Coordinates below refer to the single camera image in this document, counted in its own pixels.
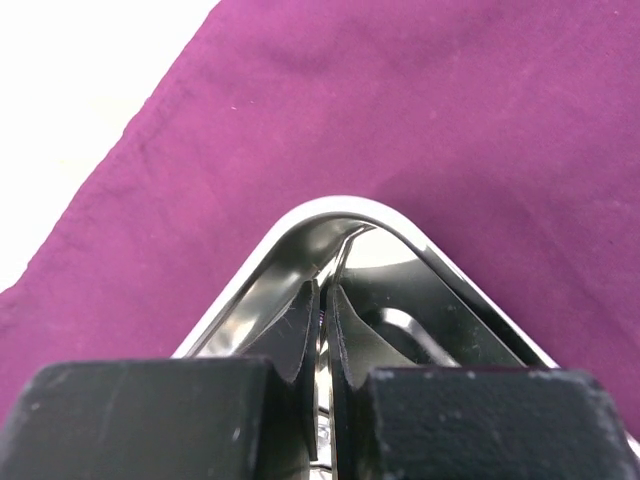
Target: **white surface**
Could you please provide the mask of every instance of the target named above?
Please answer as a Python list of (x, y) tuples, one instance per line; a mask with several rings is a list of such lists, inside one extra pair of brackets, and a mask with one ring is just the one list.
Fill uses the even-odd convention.
[(217, 1), (0, 2), (0, 291)]

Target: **curved metal edge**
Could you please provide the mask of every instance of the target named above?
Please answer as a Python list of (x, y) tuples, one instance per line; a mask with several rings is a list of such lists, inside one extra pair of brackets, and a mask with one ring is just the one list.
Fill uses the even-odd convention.
[[(268, 254), (276, 247), (284, 235), (314, 219), (340, 216), (360, 219), (390, 231), (421, 258), (426, 252), (437, 256), (460, 280), (477, 292), (486, 305), (495, 311), (501, 319), (521, 337), (529, 348), (538, 355), (545, 366), (549, 368), (559, 367), (524, 330), (467, 277), (411, 220), (382, 203), (349, 195), (335, 195), (311, 200), (299, 205), (280, 218), (267, 232), (253, 252), (251, 252), (247, 260), (245, 260), (240, 269), (223, 288), (220, 295), (182, 341), (172, 355), (172, 358), (188, 357), (192, 354), (194, 347), (198, 344), (202, 336), (207, 333), (212, 321), (228, 307), (237, 292), (241, 291), (248, 283), (254, 270), (267, 258)], [(640, 444), (629, 434), (627, 434), (627, 439), (631, 450), (640, 460)]]

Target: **reflective metal surface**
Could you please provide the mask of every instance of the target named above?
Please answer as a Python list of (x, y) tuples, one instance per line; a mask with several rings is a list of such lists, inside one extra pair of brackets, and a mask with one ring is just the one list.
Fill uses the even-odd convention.
[[(308, 202), (278, 221), (174, 357), (241, 350), (311, 279), (339, 282), (358, 316), (414, 363), (557, 367), (411, 221), (344, 196)], [(323, 361), (321, 353), (321, 411), (331, 383)]]

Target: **purple cloth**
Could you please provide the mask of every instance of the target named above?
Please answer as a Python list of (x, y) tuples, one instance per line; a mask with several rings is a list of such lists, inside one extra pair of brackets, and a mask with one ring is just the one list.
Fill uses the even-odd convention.
[(340, 193), (415, 221), (639, 435), (639, 38), (635, 1), (224, 0), (0, 297), (0, 414), (46, 363), (170, 355)]

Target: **white background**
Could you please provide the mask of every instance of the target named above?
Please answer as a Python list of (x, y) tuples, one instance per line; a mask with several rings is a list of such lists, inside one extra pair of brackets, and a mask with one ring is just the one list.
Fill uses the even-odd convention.
[(0, 291), (217, 1), (0, 1)]

